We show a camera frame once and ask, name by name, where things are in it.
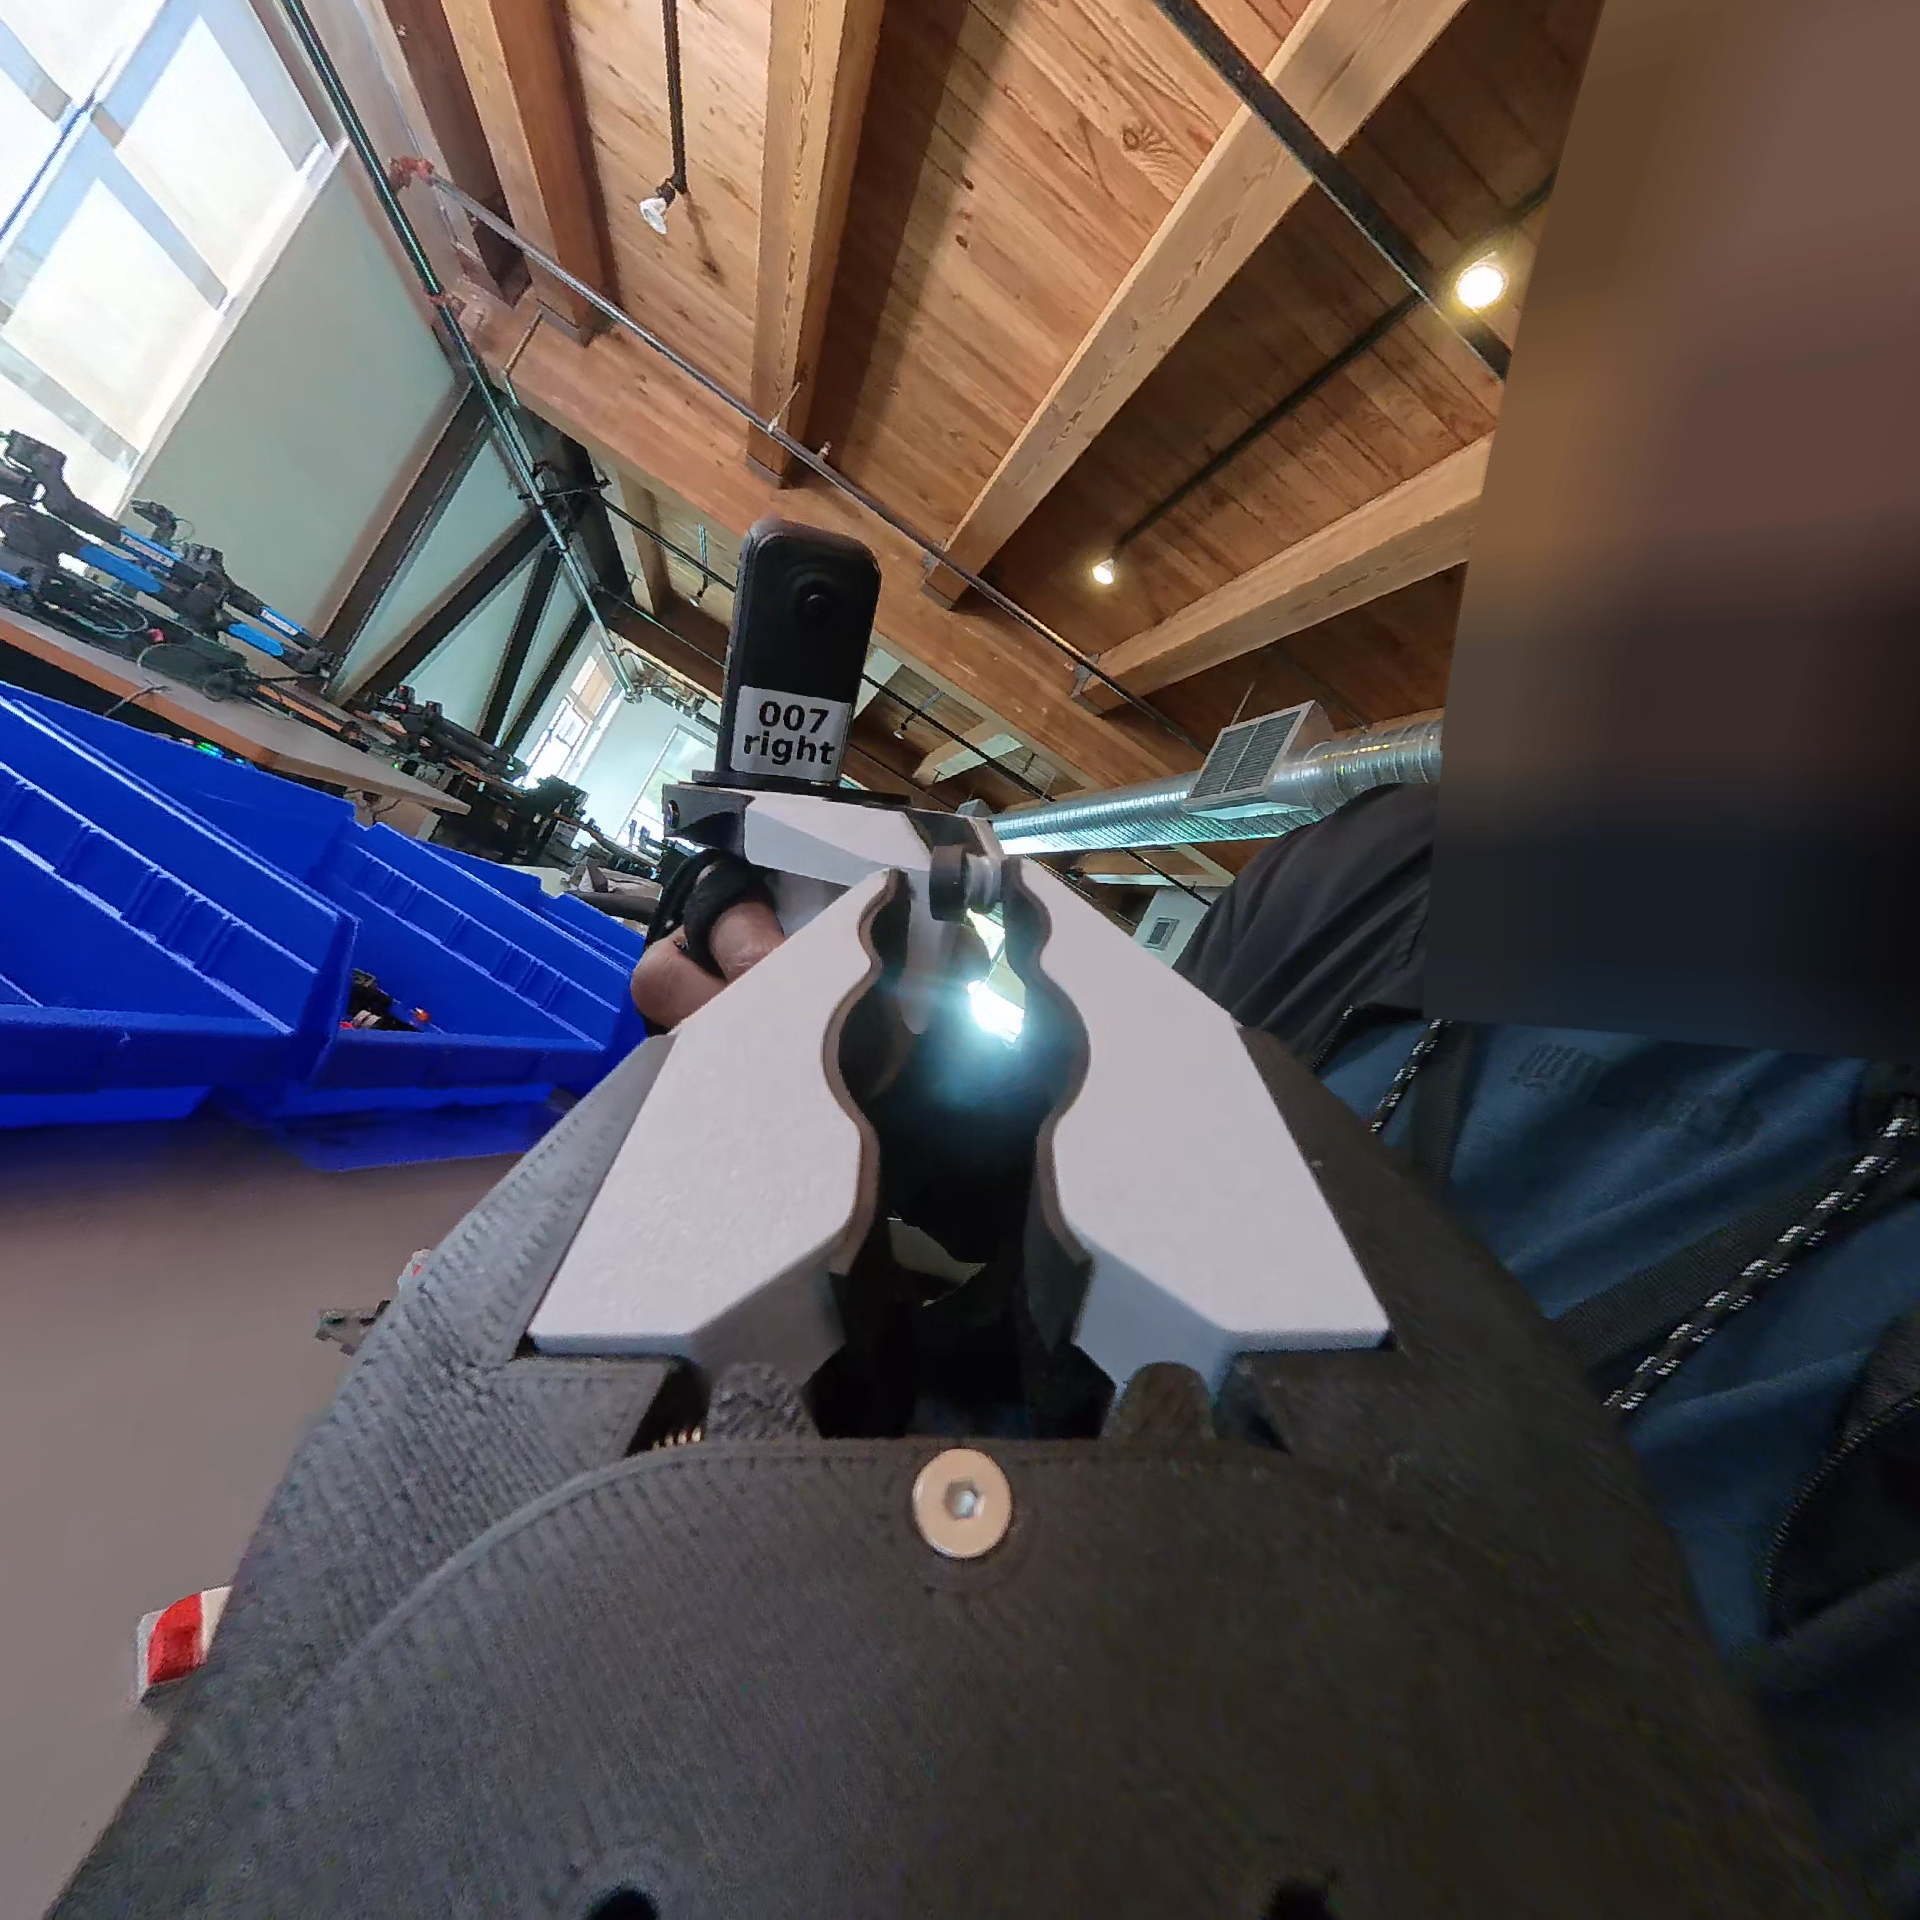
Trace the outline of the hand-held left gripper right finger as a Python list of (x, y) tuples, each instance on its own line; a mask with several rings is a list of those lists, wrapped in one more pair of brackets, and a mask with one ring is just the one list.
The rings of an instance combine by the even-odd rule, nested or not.
[(1107, 1378), (1377, 1347), (1388, 1311), (1236, 1019), (1059, 875), (1005, 857), (999, 877), (1029, 1037), (1067, 1016), (1042, 1210), (1067, 1246), (1072, 1343)]

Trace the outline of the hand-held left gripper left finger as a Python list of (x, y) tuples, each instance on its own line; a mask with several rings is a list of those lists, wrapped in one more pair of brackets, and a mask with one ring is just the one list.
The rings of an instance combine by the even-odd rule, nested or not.
[(882, 978), (882, 868), (659, 1041), (659, 1066), (557, 1261), (541, 1354), (819, 1367), (834, 1278), (874, 1222), (880, 1136), (844, 1078), (851, 1004)]

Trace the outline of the grey desk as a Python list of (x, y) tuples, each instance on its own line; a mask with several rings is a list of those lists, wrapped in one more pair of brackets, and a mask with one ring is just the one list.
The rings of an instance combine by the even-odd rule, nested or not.
[[(282, 1720), (502, 1515), (634, 1449), (664, 1367), (499, 1333), (464, 1214), (512, 1158), (303, 1164), (227, 1120), (3, 1136), (3, 1916), (58, 1904), (169, 1718)], [(323, 1309), (423, 1278), (355, 1354)], [(133, 1702), (143, 1612), (230, 1583)]]

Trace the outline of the person's right hand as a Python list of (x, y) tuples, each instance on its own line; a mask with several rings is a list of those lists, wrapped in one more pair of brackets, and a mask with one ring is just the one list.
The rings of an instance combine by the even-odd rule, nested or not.
[(752, 973), (783, 944), (782, 919), (764, 902), (737, 902), (710, 926), (710, 961), (702, 965), (687, 931), (664, 933), (639, 952), (630, 997), (650, 1034), (665, 1034), (704, 1009), (724, 986)]

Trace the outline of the person in dark blue jacket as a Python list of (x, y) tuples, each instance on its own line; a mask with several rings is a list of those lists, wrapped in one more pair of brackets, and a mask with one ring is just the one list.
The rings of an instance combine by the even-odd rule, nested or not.
[(1298, 1048), (1554, 1323), (1828, 1847), (1918, 1916), (1918, 1066), (1176, 968)]

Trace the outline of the long wooden table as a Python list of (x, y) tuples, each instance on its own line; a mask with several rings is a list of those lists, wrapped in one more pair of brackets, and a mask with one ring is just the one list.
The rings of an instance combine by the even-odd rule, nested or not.
[(35, 618), (3, 613), (3, 645), (58, 668), (70, 680), (81, 680), (106, 693), (112, 702), (132, 702), (167, 723), (177, 723), (196, 736), (216, 741), (230, 753), (253, 760), (255, 767), (320, 781), (323, 785), (376, 796), (388, 802), (415, 802), (433, 814), (468, 814), (468, 802), (396, 769), (370, 751), (351, 746), (328, 730), (303, 723), (273, 709), (247, 702), (220, 702), (198, 687), (180, 686), (154, 668), (141, 668), (132, 659), (117, 659), (109, 650), (61, 635)]

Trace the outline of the black blue robot arms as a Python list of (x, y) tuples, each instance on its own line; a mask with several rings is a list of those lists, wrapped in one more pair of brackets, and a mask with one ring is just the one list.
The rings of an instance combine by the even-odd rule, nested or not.
[(253, 695), (266, 664), (334, 674), (320, 635), (243, 587), (220, 549), (180, 546), (180, 520), (154, 499), (133, 511), (147, 533), (81, 499), (58, 446), (3, 432), (3, 605), (221, 695)]

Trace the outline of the red white striped brick wing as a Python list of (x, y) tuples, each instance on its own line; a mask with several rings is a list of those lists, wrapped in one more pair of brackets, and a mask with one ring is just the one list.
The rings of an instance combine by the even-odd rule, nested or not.
[(233, 1587), (204, 1587), (154, 1612), (143, 1612), (133, 1630), (133, 1702), (186, 1682), (205, 1664)]

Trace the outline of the silver ventilation duct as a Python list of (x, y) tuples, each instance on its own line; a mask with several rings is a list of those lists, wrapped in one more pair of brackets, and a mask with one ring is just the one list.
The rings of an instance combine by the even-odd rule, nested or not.
[(1221, 727), (1193, 772), (1012, 805), (995, 817), (995, 838), (1021, 856), (1262, 841), (1364, 789), (1435, 783), (1441, 767), (1441, 709), (1331, 730), (1318, 702), (1300, 702)]

